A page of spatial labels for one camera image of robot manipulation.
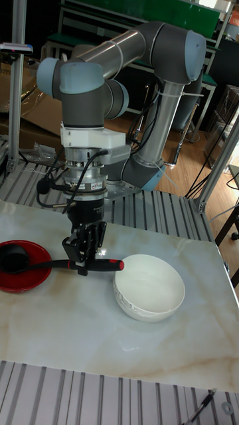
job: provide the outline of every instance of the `black spoon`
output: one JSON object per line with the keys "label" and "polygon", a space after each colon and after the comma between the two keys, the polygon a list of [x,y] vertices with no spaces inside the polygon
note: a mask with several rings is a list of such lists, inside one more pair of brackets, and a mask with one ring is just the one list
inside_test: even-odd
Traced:
{"label": "black spoon", "polygon": [[36,270],[39,268],[68,268],[83,273],[85,269],[93,272],[116,272],[123,270],[124,263],[121,260],[89,260],[86,267],[77,265],[71,260],[52,260],[32,264],[29,266],[29,255],[25,249],[17,244],[3,245],[0,247],[0,271],[7,274],[17,274]]}

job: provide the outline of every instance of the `marble table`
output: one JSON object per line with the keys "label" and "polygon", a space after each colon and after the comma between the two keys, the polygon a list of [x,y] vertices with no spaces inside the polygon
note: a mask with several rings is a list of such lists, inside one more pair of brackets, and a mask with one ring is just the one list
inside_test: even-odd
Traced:
{"label": "marble table", "polygon": [[[66,215],[0,201],[0,242],[32,240],[59,259],[68,235]],[[180,273],[186,295],[175,315],[133,320],[115,300],[112,273],[53,270],[29,292],[0,292],[0,359],[238,392],[238,302],[216,245],[108,224],[99,257],[138,253]]]}

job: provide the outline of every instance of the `metal grating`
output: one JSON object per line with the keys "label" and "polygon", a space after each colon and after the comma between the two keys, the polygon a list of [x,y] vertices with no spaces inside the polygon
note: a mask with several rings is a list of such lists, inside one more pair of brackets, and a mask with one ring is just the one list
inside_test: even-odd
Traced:
{"label": "metal grating", "polygon": [[[20,162],[0,184],[0,199],[40,208],[36,185],[46,171],[44,165]],[[43,201],[63,203],[64,195],[50,191]],[[153,232],[214,241],[205,215],[196,211],[195,204],[169,193],[142,191],[105,201],[104,219]],[[0,425],[180,425],[193,414],[205,393],[194,388],[2,361]],[[217,392],[202,412],[200,423],[224,425],[221,404],[229,398],[234,409],[229,419],[239,423],[239,396],[222,392]]]}
{"label": "metal grating", "polygon": [[[2,182],[0,199],[41,208],[36,200],[36,185],[46,171],[44,165],[20,162],[15,172]],[[64,202],[64,195],[52,190],[42,198],[47,204]],[[194,201],[170,193],[141,191],[115,201],[106,200],[104,219],[123,226],[214,242],[206,216],[197,212]]]}
{"label": "metal grating", "polygon": [[[180,425],[206,390],[49,369],[0,365],[0,425]],[[230,403],[231,417],[222,403]],[[239,423],[239,394],[216,392],[202,425]]]}

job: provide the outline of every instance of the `red plate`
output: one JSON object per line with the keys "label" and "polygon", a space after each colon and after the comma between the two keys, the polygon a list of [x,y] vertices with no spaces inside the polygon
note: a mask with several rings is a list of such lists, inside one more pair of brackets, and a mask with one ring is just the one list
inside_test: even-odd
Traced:
{"label": "red plate", "polygon": [[[8,240],[0,244],[17,244],[22,246],[29,255],[29,265],[51,261],[49,253],[40,245],[28,240]],[[6,292],[24,292],[29,291],[35,286],[40,285],[49,276],[51,268],[39,268],[38,270],[29,270],[19,274],[7,274],[0,272],[0,290]]]}

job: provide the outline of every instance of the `white bowl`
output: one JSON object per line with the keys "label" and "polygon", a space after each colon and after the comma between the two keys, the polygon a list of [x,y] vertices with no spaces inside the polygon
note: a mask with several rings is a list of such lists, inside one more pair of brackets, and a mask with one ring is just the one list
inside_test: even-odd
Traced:
{"label": "white bowl", "polygon": [[184,283],[176,270],[159,258],[133,255],[116,272],[114,292],[119,306],[136,320],[156,322],[174,314],[185,297]]}

